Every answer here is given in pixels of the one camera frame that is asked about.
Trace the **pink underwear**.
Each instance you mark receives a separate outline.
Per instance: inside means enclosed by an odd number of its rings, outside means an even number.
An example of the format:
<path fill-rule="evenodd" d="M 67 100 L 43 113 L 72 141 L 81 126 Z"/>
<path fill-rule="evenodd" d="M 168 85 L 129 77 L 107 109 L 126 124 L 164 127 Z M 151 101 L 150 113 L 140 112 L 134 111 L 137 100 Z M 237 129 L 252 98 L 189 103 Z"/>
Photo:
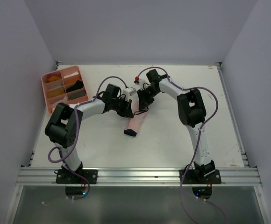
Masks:
<path fill-rule="evenodd" d="M 136 100 L 132 105 L 132 112 L 134 117 L 127 120 L 123 133 L 127 136 L 136 137 L 148 114 L 148 108 L 139 110 L 139 100 Z"/>

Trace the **olive green underwear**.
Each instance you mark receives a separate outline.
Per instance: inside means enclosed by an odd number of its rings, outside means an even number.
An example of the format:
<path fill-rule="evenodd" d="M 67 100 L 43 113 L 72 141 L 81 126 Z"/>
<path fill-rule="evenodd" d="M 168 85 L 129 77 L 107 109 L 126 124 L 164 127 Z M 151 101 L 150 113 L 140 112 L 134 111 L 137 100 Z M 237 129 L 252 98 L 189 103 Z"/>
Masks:
<path fill-rule="evenodd" d="M 74 100 L 74 99 L 77 99 L 77 98 L 81 98 L 81 97 L 83 97 L 85 95 L 86 95 L 86 91 L 85 90 L 81 90 L 81 91 L 78 91 L 78 92 L 75 92 L 75 93 L 71 94 L 69 96 L 69 99 L 70 100 Z"/>

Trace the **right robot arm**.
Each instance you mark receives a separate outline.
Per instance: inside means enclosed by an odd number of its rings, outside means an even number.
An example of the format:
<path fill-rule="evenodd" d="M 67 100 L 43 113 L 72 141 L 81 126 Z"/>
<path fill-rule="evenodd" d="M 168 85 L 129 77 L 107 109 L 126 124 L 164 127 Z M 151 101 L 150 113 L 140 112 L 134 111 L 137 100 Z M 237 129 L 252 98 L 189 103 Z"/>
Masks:
<path fill-rule="evenodd" d="M 152 67 L 146 77 L 149 84 L 140 76 L 136 76 L 134 80 L 134 83 L 140 86 L 137 91 L 139 110 L 152 104 L 154 97 L 159 93 L 166 93 L 177 101 L 179 120 L 186 126 L 194 148 L 193 158 L 186 166 L 183 176 L 205 183 L 215 172 L 215 164 L 208 149 L 205 124 L 209 120 L 206 119 L 207 112 L 199 88 L 182 88 L 174 83 L 167 72 L 160 75 L 157 67 Z"/>

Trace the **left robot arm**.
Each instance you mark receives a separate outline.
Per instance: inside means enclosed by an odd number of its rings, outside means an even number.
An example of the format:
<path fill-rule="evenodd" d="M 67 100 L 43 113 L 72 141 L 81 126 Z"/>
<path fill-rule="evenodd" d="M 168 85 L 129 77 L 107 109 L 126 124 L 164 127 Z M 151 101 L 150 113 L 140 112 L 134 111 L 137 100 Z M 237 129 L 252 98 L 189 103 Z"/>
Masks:
<path fill-rule="evenodd" d="M 130 97 L 135 93 L 135 88 L 121 89 L 108 84 L 103 92 L 86 102 L 71 105 L 59 103 L 56 106 L 46 125 L 45 135 L 54 143 L 53 150 L 57 150 L 60 156 L 58 160 L 53 160 L 53 151 L 50 150 L 48 160 L 51 163 L 62 163 L 61 169 L 56 171 L 58 183 L 85 183 L 86 173 L 76 150 L 81 122 L 108 111 L 115 111 L 123 118 L 133 118 Z"/>

